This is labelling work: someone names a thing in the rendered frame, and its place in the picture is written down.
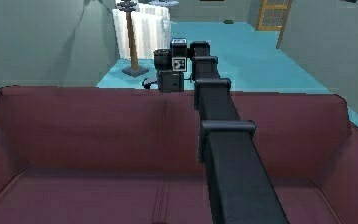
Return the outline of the orange wooden room door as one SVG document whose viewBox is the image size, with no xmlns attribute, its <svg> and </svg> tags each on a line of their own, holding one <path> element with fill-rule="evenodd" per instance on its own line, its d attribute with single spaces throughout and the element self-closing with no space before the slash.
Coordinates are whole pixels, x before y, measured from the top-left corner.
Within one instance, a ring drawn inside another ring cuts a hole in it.
<svg viewBox="0 0 358 224">
<path fill-rule="evenodd" d="M 257 31 L 280 31 L 286 20 L 292 0 L 261 0 Z"/>
</svg>

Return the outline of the brown wooden coat stand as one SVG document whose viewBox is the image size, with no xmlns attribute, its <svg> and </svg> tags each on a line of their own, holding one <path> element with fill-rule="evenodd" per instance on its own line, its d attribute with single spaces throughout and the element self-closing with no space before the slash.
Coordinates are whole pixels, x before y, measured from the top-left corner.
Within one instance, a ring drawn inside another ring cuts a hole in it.
<svg viewBox="0 0 358 224">
<path fill-rule="evenodd" d="M 128 42 L 129 42 L 129 52 L 130 52 L 130 61 L 131 65 L 122 70 L 122 72 L 131 77 L 138 77 L 148 72 L 147 68 L 144 68 L 139 65 L 136 43 L 135 43 L 135 34 L 131 13 L 136 10 L 136 3 L 132 0 L 120 0 L 117 3 L 117 8 L 120 11 L 126 13 L 126 22 L 127 22 L 127 32 L 128 32 Z"/>
</svg>

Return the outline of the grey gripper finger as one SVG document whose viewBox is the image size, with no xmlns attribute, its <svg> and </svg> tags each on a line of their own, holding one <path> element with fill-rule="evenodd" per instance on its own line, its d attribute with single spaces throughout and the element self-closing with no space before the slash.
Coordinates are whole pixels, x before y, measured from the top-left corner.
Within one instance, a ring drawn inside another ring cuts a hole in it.
<svg viewBox="0 0 358 224">
<path fill-rule="evenodd" d="M 142 81 L 142 86 L 145 88 L 145 89 L 150 89 L 151 86 L 153 84 L 156 84 L 157 83 L 157 79 L 156 78 L 145 78 L 143 81 Z"/>
</svg>

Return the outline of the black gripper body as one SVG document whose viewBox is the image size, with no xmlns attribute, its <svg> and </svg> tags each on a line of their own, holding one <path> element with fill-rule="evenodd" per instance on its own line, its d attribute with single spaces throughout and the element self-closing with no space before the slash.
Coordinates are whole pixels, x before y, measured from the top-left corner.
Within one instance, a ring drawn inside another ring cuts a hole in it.
<svg viewBox="0 0 358 224">
<path fill-rule="evenodd" d="M 157 49 L 153 55 L 158 90 L 162 93 L 183 92 L 184 73 L 173 70 L 171 51 Z"/>
</svg>

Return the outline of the white curtain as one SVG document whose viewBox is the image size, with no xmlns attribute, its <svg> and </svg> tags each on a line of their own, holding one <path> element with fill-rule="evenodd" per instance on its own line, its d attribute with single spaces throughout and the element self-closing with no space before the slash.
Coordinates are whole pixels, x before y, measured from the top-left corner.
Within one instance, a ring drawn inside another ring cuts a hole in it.
<svg viewBox="0 0 358 224">
<path fill-rule="evenodd" d="M 126 13 L 115 8 L 112 14 L 120 57 L 129 59 Z M 171 20 L 168 8 L 138 3 L 137 10 L 132 12 L 131 16 L 139 59 L 152 59 L 154 50 L 169 48 Z"/>
</svg>

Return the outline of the dark red sofa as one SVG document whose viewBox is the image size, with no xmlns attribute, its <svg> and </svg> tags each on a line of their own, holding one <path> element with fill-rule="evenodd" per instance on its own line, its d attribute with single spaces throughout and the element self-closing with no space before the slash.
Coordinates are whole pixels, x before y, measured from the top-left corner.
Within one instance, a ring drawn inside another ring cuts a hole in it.
<svg viewBox="0 0 358 224">
<path fill-rule="evenodd" d="M 290 224 L 358 224 L 337 95 L 236 92 Z M 191 92 L 0 89 L 0 224 L 213 224 Z"/>
</svg>

